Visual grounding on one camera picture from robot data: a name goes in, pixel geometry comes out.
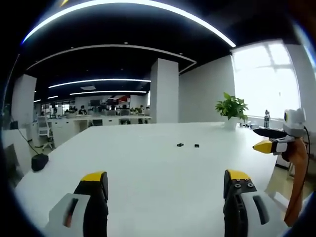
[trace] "potted plant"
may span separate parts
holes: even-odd
[[[227,117],[225,128],[235,130],[239,119],[242,119],[243,121],[247,120],[247,116],[243,114],[245,110],[248,110],[247,104],[244,103],[244,100],[236,98],[235,96],[230,96],[225,92],[224,97],[226,100],[218,101],[215,109],[221,116]]]

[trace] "led light strip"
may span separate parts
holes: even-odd
[[[202,19],[184,11],[181,9],[178,9],[174,6],[170,6],[161,2],[156,2],[156,1],[151,1],[151,0],[92,0],[92,1],[87,1],[84,3],[80,3],[78,5],[75,6],[71,6],[68,7],[62,11],[57,12],[56,14],[48,17],[46,20],[42,21],[41,23],[39,23],[35,28],[33,28],[24,38],[24,40],[22,41],[22,43],[24,43],[32,34],[34,34],[36,31],[38,31],[40,28],[42,28],[43,26],[45,26],[46,24],[48,24],[49,22],[57,19],[58,17],[61,17],[67,13],[70,13],[72,11],[76,11],[85,7],[89,7],[89,6],[96,6],[96,5],[100,5],[100,4],[110,4],[110,3],[134,3],[134,4],[142,4],[142,5],[147,5],[147,6],[154,6],[154,7],[158,7],[161,9],[165,9],[168,11],[172,11],[176,14],[182,15],[188,19],[191,19],[195,22],[197,22],[198,24],[206,27],[207,29],[209,29],[211,32],[213,32],[214,34],[216,34],[218,37],[220,37],[223,41],[225,41],[227,44],[229,44],[231,47],[236,47],[236,45],[234,44],[234,42],[232,42],[229,38],[227,38],[227,36],[225,36],[222,32],[220,32],[219,30],[217,30],[215,27],[211,26],[210,24],[208,24],[207,22],[203,21]]]
[[[69,95],[81,95],[81,94],[91,94],[91,93],[147,93],[147,92],[134,91],[134,90],[104,90],[104,91],[78,92],[78,93],[71,93]]]
[[[72,81],[67,83],[62,83],[58,85],[52,85],[48,88],[54,88],[62,85],[70,85],[70,84],[76,84],[76,83],[82,83],[82,82],[93,82],[93,81],[107,81],[107,80],[114,80],[114,81],[140,81],[140,82],[151,82],[150,80],[138,80],[138,79],[94,79],[94,80],[78,80],[78,81]]]

